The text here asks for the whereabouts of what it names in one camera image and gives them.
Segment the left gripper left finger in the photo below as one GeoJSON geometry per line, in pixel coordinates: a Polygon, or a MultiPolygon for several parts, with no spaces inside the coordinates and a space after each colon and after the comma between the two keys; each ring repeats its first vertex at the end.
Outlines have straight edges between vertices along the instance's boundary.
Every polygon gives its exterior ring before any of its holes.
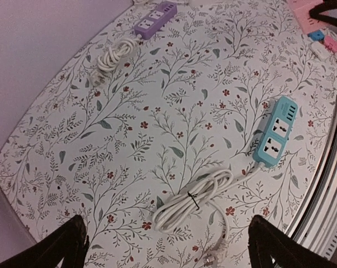
{"type": "Polygon", "coordinates": [[[89,237],[82,216],[75,215],[34,246],[0,263],[0,267],[83,267],[89,237]]]}

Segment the teal power strip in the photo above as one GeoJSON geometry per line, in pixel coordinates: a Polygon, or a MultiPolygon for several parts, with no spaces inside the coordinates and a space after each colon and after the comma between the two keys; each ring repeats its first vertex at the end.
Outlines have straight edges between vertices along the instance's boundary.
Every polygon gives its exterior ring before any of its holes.
{"type": "Polygon", "coordinates": [[[298,105],[283,96],[276,101],[261,139],[253,153],[253,160],[266,168],[278,164],[296,119],[298,105]]]}

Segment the pink cube socket adapter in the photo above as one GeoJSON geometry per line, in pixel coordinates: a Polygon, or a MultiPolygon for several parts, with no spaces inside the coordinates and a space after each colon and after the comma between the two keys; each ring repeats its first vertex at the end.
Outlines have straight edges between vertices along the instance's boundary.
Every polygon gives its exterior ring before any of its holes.
{"type": "Polygon", "coordinates": [[[311,32],[327,27],[327,23],[310,17],[310,10],[315,6],[322,4],[323,0],[288,0],[288,6],[292,10],[295,19],[298,22],[302,32],[309,34],[311,32]]]}

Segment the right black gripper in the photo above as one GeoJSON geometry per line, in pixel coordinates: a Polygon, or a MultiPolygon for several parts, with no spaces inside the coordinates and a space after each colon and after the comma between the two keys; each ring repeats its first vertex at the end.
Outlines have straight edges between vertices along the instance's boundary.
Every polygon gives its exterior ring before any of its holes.
{"type": "Polygon", "coordinates": [[[323,1],[309,10],[311,18],[327,23],[337,33],[337,0],[323,1]]]}

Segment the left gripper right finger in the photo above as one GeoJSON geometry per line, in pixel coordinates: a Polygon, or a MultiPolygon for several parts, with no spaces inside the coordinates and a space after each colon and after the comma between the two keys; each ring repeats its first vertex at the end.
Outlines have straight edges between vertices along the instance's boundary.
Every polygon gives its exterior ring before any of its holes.
{"type": "Polygon", "coordinates": [[[260,215],[248,228],[251,267],[337,267],[337,264],[302,247],[260,215]]]}

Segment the white plug adapter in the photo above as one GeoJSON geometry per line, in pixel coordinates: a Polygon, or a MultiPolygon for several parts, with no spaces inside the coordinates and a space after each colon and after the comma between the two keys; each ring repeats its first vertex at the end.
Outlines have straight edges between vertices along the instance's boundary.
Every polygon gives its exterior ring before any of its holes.
{"type": "Polygon", "coordinates": [[[324,43],[320,43],[318,41],[313,42],[310,45],[310,49],[317,56],[317,58],[321,61],[325,61],[332,54],[336,54],[336,53],[333,53],[333,52],[327,50],[326,47],[324,46],[324,43]]]}

